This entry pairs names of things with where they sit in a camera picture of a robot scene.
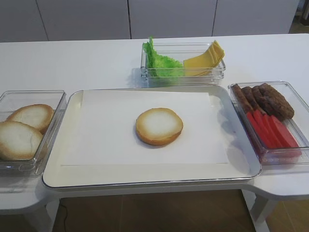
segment yellow cheese slice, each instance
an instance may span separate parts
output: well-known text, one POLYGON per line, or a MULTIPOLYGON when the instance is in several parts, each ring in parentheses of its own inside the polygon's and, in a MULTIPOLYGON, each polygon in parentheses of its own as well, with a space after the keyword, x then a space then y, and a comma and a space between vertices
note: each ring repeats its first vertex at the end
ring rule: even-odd
POLYGON ((224 50, 220 47, 218 42, 215 40, 210 47, 202 55, 186 59, 183 61, 183 67, 186 70, 186 76, 204 76, 211 72, 211 69, 218 66, 224 57, 224 50))

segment sausage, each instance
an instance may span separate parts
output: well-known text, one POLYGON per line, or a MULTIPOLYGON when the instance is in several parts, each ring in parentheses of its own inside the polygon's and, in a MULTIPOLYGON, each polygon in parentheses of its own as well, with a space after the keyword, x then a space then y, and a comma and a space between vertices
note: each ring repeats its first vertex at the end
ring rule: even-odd
POLYGON ((231 88, 232 88, 232 90, 234 92, 234 95, 235 95, 236 99, 238 100, 238 102, 240 103, 242 109, 244 110, 244 112, 245 113, 253 112, 252 106, 247 101, 245 95, 242 93, 241 88, 239 87, 239 85, 235 84, 231 88))
POLYGON ((252 88, 252 93, 257 103, 267 112, 268 115, 274 115, 280 121, 284 120, 284 117, 276 112, 276 110, 274 110, 274 108, 269 104, 266 97, 262 95, 260 92, 260 86, 254 86, 252 88))
POLYGON ((291 119, 294 116, 292 106, 274 87, 264 83, 259 86, 259 89, 277 114, 287 119, 291 119))
POLYGON ((256 102, 254 95, 252 93, 252 88, 247 86, 241 89, 242 93, 245 95, 246 99, 252 106, 254 110, 259 110, 262 114, 266 114, 266 112, 259 106, 259 104, 256 102))

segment clear glass tray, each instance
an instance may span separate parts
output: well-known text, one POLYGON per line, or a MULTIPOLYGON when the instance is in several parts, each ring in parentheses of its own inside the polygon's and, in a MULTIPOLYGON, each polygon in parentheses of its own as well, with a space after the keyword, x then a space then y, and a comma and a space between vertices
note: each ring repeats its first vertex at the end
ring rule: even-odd
MULTIPOLYGON (((237 83, 240 88, 250 86, 254 87, 261 85, 265 82, 255 83, 237 83)), ((293 89, 293 87, 284 81, 266 82, 280 92, 286 100, 290 103, 295 111, 295 115, 292 119, 286 119, 283 124, 287 127, 290 133, 294 136, 299 147, 296 148, 266 148, 261 142, 258 135, 255 133, 251 123, 247 119, 242 107, 239 107, 239 102, 235 98, 234 92, 230 85, 228 88, 231 90, 231 99, 234 104, 239 117, 246 128, 248 137, 251 143, 260 157, 260 161, 263 165, 276 165, 276 164, 308 164, 309 163, 309 107, 299 94, 293 89), (288 158, 289 155, 295 155, 293 158, 288 158)))
MULTIPOLYGON (((168 56, 183 63, 184 60, 203 54, 212 43, 156 43, 154 49, 159 55, 168 56)), ((225 63, 222 60, 215 68, 196 69, 150 69, 147 68, 147 54, 142 49, 141 78, 147 87, 165 87, 181 85, 219 85, 224 78, 225 63), (161 73, 170 71, 190 71, 191 74, 206 72, 203 76, 153 76, 154 70, 161 73)))
POLYGON ((50 105, 54 109, 54 116, 34 157, 30 160, 0 160, 0 176, 33 176, 42 173, 67 107, 65 96, 65 92, 62 90, 7 91, 3 93, 0 97, 0 121, 5 121, 15 110, 32 104, 50 105))

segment toasted bun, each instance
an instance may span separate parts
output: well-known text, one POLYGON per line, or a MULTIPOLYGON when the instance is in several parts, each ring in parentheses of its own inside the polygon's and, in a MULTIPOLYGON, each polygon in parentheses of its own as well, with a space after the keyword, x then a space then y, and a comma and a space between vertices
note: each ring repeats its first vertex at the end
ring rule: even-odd
POLYGON ((44 104, 29 105, 22 107, 12 113, 7 120, 22 122, 45 133, 53 117, 52 107, 44 104))
POLYGON ((0 158, 29 160, 33 158, 43 135, 21 122, 0 122, 0 158))
POLYGON ((165 145, 173 142, 183 130, 183 121, 167 108, 150 109, 136 120, 136 132, 147 144, 165 145))

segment tray rim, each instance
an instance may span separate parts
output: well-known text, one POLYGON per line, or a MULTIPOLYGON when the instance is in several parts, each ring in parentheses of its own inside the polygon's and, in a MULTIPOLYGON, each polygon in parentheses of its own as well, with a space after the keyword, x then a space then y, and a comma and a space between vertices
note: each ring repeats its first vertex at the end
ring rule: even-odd
MULTIPOLYGON (((191 92, 191 91, 176 91, 176 90, 172 90, 172 89, 181 89, 181 88, 206 88, 206 87, 212 87, 212 88, 218 88, 220 89, 221 91, 224 91, 227 96, 229 96, 229 93, 228 91, 223 88, 222 86, 219 86, 219 85, 199 85, 199 86, 171 86, 171 87, 155 87, 155 88, 113 88, 113 89, 83 89, 83 90, 78 90, 76 92, 74 92, 70 97, 69 97, 69 100, 68 100, 68 103, 67 103, 67 106, 69 106, 71 100, 73 99, 73 97, 78 94, 78 93, 81 93, 81 92, 84 92, 84 91, 104 91, 104 90, 109 90, 109 91, 114 91, 114 90, 124 90, 124 91, 163 91, 164 89, 166 90, 171 90, 171 91, 167 91, 167 92, 191 92)), ((255 154, 255 157, 257 158, 258 160, 258 155, 255 153, 254 149, 253 149, 253 153, 255 154)), ((230 182, 239 182, 239 181, 248 181, 248 180, 252 180, 256 177, 258 177, 260 174, 262 173, 262 165, 261 163, 259 163, 259 171, 258 173, 256 173, 255 175, 253 176, 248 176, 248 177, 234 177, 234 178, 212 178, 212 179, 190 179, 190 180, 168 180, 168 181, 147 181, 147 182, 130 182, 130 183, 113 183, 113 184, 90 184, 90 185, 74 185, 74 186, 59 186, 59 187, 53 187, 53 186, 50 186, 46 183, 46 181, 44 180, 44 174, 45 172, 43 173, 42 175, 42 182, 43 184, 50 188, 50 189, 67 189, 67 188, 90 188, 90 187, 112 187, 112 186, 135 186, 135 185, 154 185, 154 184, 196 184, 196 183, 200 183, 200 184, 213 184, 214 182, 226 182, 226 183, 230 183, 230 182)))

